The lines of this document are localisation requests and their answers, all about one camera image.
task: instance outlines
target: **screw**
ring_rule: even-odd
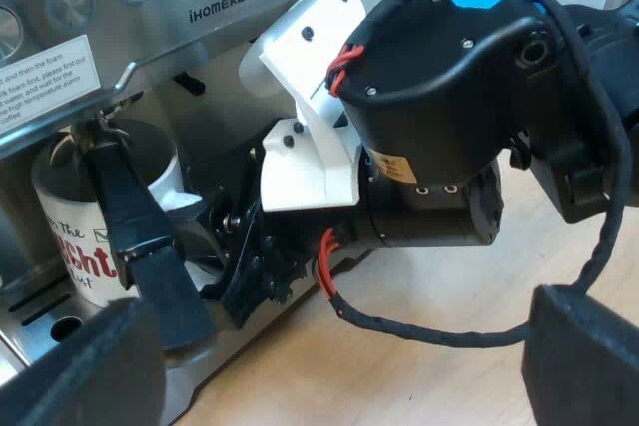
[[[313,39],[314,34],[315,32],[313,31],[311,27],[304,27],[302,29],[302,38],[306,40],[307,42],[310,42]]]

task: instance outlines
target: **drip tray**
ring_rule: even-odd
[[[367,257],[365,251],[339,251],[332,258],[335,269],[351,269]],[[193,264],[186,263],[197,290],[212,278]],[[173,423],[193,401],[198,387],[212,379],[252,339],[280,314],[301,299],[314,285],[311,264],[307,276],[291,285],[293,295],[286,304],[265,301],[251,315],[242,329],[224,321],[226,314],[217,303],[209,311],[218,331],[210,342],[185,355],[166,357],[164,411],[161,425]],[[86,301],[76,291],[62,264],[41,272],[30,283],[0,292],[0,337],[25,365],[44,356],[60,341],[81,327],[100,308]],[[0,369],[3,349],[0,342]]]
[[[80,296],[65,267],[57,264],[0,293],[0,337],[28,366],[99,310]]]

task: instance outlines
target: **wooden table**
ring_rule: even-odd
[[[502,330],[527,317],[540,283],[570,282],[602,215],[564,223],[532,173],[501,159],[506,203],[492,247],[381,250],[336,279],[354,306],[438,328]],[[639,324],[639,210],[627,209],[592,295]],[[201,392],[180,426],[534,424],[522,345],[457,350],[362,331],[318,291]]]

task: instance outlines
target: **bolt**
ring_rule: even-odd
[[[242,221],[237,216],[227,214],[222,220],[222,228],[226,234],[234,234],[240,229]]]
[[[313,39],[314,34],[315,32],[313,31],[311,27],[304,27],[302,29],[302,38],[306,40],[307,42],[310,42]]]

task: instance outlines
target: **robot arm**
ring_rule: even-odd
[[[348,126],[342,128],[354,127],[366,151],[362,161],[353,160],[358,199],[323,208],[279,206],[272,213],[264,206],[297,241],[293,249],[319,250],[319,283],[339,317],[405,339],[503,346],[523,340],[527,325],[447,333],[367,317],[336,292],[327,258],[347,243],[492,244],[503,208],[495,159],[510,149],[511,165],[533,171],[567,222],[606,212],[600,240],[572,285],[585,293],[610,257],[624,206],[635,203],[627,132],[633,136],[639,105],[633,81],[639,0],[616,11],[562,7],[556,0],[461,4],[383,0],[345,41],[335,40],[337,56],[324,65],[325,85],[312,91],[309,104],[321,91],[343,101]],[[282,78],[277,62],[267,65]],[[283,84],[297,100],[295,85]],[[263,198],[275,155],[265,147]],[[277,155],[294,161],[296,147],[289,150]],[[330,172],[327,166],[328,191]]]

